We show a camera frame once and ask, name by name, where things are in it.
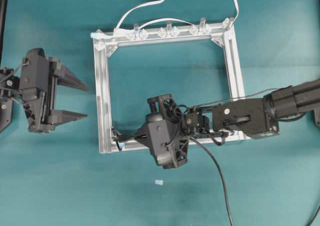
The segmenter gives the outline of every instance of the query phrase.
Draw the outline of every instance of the teal surface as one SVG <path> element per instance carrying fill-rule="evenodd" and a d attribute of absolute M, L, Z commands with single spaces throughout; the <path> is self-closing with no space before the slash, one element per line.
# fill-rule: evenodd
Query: teal surface
<path fill-rule="evenodd" d="M 27 132 L 21 107 L 0 134 L 0 225 L 228 225 L 218 172 L 200 148 L 175 170 L 147 150 L 98 153 L 90 32 L 111 30 L 148 0 L 9 0 L 2 66 L 43 47 L 90 86 L 59 87 L 57 108 L 87 113 L 48 135 Z M 239 0 L 236 36 L 249 93 L 320 77 L 319 0 Z M 167 0 L 132 13 L 124 26 L 174 17 L 210 22 L 232 15 L 232 0 Z M 132 131 L 146 98 L 173 93 L 189 105 L 228 96 L 223 54 L 210 42 L 120 49 L 110 59 L 114 124 Z M 320 202 L 320 131 L 312 115 L 281 124 L 265 140 L 210 145 L 228 185 L 236 225 L 306 225 Z M 164 181 L 155 185 L 155 179 Z"/>

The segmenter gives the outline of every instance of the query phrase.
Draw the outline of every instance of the white cable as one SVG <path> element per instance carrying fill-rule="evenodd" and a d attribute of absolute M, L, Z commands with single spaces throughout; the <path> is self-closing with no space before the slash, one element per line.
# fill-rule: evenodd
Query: white cable
<path fill-rule="evenodd" d="M 119 29 L 122 22 L 125 20 L 125 18 L 135 9 L 141 8 L 141 7 L 147 7 L 147 6 L 153 6 L 153 5 L 158 5 L 161 4 L 162 2 L 164 2 L 165 0 L 159 0 L 159 1 L 154 1 L 154 2 L 147 2 L 147 3 L 143 3 L 139 6 L 136 6 L 134 8 L 132 8 L 131 10 L 127 11 L 120 19 L 120 21 L 118 22 L 117 26 L 115 27 L 116 29 Z"/>
<path fill-rule="evenodd" d="M 189 25 L 193 25 L 192 23 L 190 22 L 187 22 L 187 21 L 184 21 L 184 20 L 180 20 L 180 19 L 176 19 L 176 18 L 161 18 L 161 19 L 156 19 L 156 20 L 152 20 L 152 21 L 149 21 L 147 23 L 144 23 L 142 26 L 139 27 L 139 29 L 143 29 L 144 27 L 146 26 L 149 26 L 151 24 L 154 24 L 154 23 L 158 23 L 158 22 L 167 22 L 167 21 L 173 21 L 173 22 L 183 22 L 183 23 L 186 23 L 186 24 L 189 24 Z"/>
<path fill-rule="evenodd" d="M 147 7 L 147 6 L 153 6 L 153 5 L 158 5 L 158 4 L 161 4 L 163 3 L 165 0 L 159 0 L 159 1 L 153 1 L 153 2 L 147 2 L 147 3 L 143 3 L 139 6 L 136 6 L 134 8 L 132 8 L 131 10 L 127 11 L 120 19 L 120 21 L 118 22 L 114 32 L 116 34 L 120 34 L 120 35 L 124 35 L 126 33 L 128 33 L 129 31 L 131 30 L 125 30 L 125 29 L 120 29 L 120 26 L 121 24 L 123 23 L 123 21 L 126 19 L 126 17 L 132 12 L 134 11 L 135 9 L 138 9 L 138 8 L 141 8 L 141 7 Z M 231 18 L 231 21 L 228 25 L 227 28 L 231 28 L 232 25 L 235 23 L 236 19 L 238 18 L 239 16 L 239 4 L 238 4 L 238 0 L 233 0 L 234 2 L 234 6 L 235 6 L 235 10 L 236 10 L 236 15 L 234 18 Z M 193 25 L 192 23 L 190 22 L 187 22 L 187 21 L 184 21 L 184 20 L 180 20 L 180 19 L 176 19 L 176 18 L 161 18 L 161 19 L 156 19 L 156 20 L 152 20 L 152 21 L 149 21 L 147 23 L 144 23 L 142 26 L 139 27 L 139 29 L 143 29 L 144 27 L 148 26 L 148 25 L 151 25 L 151 24 L 154 24 L 154 23 L 158 23 L 158 22 L 164 22 L 164 21 L 176 21 L 176 22 L 182 22 L 182 23 L 186 23 L 186 24 L 189 24 L 189 25 Z"/>
<path fill-rule="evenodd" d="M 239 16 L 239 4 L 238 4 L 238 0 L 233 0 L 233 2 L 234 2 L 235 10 L 236 10 L 236 15 L 235 15 L 234 21 L 236 21 L 236 19 Z"/>

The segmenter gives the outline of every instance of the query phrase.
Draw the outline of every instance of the rectangular frame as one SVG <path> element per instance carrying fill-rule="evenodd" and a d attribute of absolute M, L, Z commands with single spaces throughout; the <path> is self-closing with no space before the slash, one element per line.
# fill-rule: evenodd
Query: rectangular frame
<path fill-rule="evenodd" d="M 174 27 L 178 31 L 178 35 L 172 36 L 172 33 L 163 28 L 143 29 L 143 33 L 147 37 L 132 36 L 129 34 L 103 33 L 98 30 L 91 34 L 93 38 L 94 51 L 94 68 L 95 68 L 95 86 L 96 86 L 96 104 L 97 104 L 97 121 L 98 121 L 98 137 L 99 152 L 111 153 L 118 151 L 116 143 L 113 141 L 112 126 L 112 107 L 110 100 L 109 86 L 109 65 L 108 58 L 120 47 L 148 45 L 158 43 L 184 42 L 194 40 L 211 40 L 220 46 L 224 51 L 224 60 L 226 66 L 227 80 L 229 84 L 229 92 L 232 98 L 244 97 L 245 89 L 243 84 L 238 47 L 236 41 L 235 28 L 231 24 L 230 19 L 225 19 L 222 23 L 205 24 L 200 26 L 178 26 Z M 163 36 L 159 31 L 166 31 L 168 34 Z M 226 141 L 247 140 L 241 131 L 234 132 Z M 199 139 L 200 143 L 212 143 L 209 138 Z M 142 144 L 135 140 L 122 143 L 120 145 L 123 151 L 145 149 Z"/>

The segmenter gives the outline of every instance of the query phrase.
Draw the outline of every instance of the black metal pole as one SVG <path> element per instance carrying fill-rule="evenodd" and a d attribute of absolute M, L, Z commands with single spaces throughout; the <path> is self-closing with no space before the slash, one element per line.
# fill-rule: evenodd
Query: black metal pole
<path fill-rule="evenodd" d="M 6 13 L 7 13 L 7 4 L 8 0 L 0 0 L 0 66 L 2 60 L 2 50 L 4 46 L 4 33 L 5 33 L 5 21 L 6 21 Z"/>

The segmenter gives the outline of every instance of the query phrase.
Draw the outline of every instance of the bolt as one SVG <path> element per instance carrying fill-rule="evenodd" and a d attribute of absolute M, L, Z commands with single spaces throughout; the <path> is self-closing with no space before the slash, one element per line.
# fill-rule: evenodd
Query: bolt
<path fill-rule="evenodd" d="M 11 87 L 14 83 L 11 80 L 7 80 L 6 84 Z"/>

